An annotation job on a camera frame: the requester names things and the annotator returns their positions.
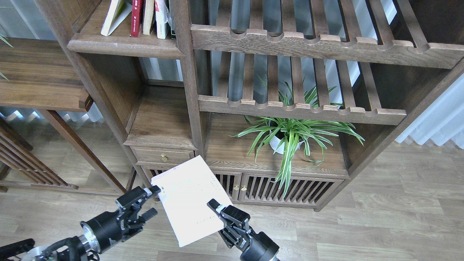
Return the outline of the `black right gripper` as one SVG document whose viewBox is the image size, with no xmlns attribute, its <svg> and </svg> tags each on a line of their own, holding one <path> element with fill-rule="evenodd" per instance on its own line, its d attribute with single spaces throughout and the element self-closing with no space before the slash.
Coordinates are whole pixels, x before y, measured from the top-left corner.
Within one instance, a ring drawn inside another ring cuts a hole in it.
<svg viewBox="0 0 464 261">
<path fill-rule="evenodd" d="M 236 247 L 241 261 L 278 261 L 279 246 L 264 232 L 256 233 L 249 225 L 250 215 L 232 205 L 211 199 L 207 206 L 224 222 L 219 234 L 228 248 Z"/>
</svg>

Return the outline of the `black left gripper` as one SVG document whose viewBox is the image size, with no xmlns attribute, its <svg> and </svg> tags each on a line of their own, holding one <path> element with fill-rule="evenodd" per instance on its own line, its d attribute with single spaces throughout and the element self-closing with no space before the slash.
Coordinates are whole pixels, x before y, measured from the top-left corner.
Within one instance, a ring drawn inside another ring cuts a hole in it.
<svg viewBox="0 0 464 261">
<path fill-rule="evenodd" d="M 149 188 L 134 188 L 120 196 L 116 203 L 118 210 L 103 212 L 88 221 L 80 223 L 83 235 L 80 236 L 86 251 L 94 250 L 102 254 L 118 242 L 124 242 L 141 232 L 146 221 L 158 214 L 150 208 L 142 215 L 138 212 L 142 205 L 152 197 L 157 197 L 161 189 L 154 185 Z"/>
</svg>

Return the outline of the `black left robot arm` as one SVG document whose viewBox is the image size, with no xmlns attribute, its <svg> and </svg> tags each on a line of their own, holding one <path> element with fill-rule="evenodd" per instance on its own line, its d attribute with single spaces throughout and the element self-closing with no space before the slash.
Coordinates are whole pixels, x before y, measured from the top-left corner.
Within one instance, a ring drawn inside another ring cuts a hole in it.
<svg viewBox="0 0 464 261">
<path fill-rule="evenodd" d="M 22 261 L 98 261 L 100 254 L 141 232 L 146 221 L 157 215 L 154 208 L 142 215 L 138 213 L 146 200 L 160 191 L 158 186 L 136 187 L 116 200 L 116 211 L 82 221 L 81 236 L 68 237 L 50 246 L 35 247 L 33 239 L 5 245 L 1 247 L 1 260 L 10 261 L 24 254 Z"/>
</svg>

